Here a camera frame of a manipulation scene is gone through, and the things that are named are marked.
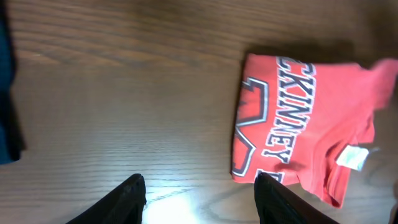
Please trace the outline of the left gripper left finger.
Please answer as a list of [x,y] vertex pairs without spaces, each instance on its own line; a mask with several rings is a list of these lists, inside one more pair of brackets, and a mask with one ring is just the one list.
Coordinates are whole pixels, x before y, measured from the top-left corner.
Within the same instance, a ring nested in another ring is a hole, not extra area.
[[67,224],[141,224],[145,204],[144,177],[133,174]]

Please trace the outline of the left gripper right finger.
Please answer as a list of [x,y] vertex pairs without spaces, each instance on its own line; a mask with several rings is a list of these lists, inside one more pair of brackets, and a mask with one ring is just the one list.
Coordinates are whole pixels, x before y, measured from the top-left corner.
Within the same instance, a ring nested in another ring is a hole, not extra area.
[[338,224],[265,172],[256,177],[254,199],[261,224]]

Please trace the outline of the red orange t-shirt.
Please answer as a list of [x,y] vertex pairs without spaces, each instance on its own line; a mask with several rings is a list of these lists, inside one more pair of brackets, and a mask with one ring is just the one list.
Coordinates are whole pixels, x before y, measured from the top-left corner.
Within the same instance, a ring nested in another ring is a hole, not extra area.
[[300,184],[341,208],[351,169],[339,163],[374,140],[374,112],[394,90],[397,60],[305,63],[248,55],[237,109],[231,175],[252,183],[265,172],[284,185]]

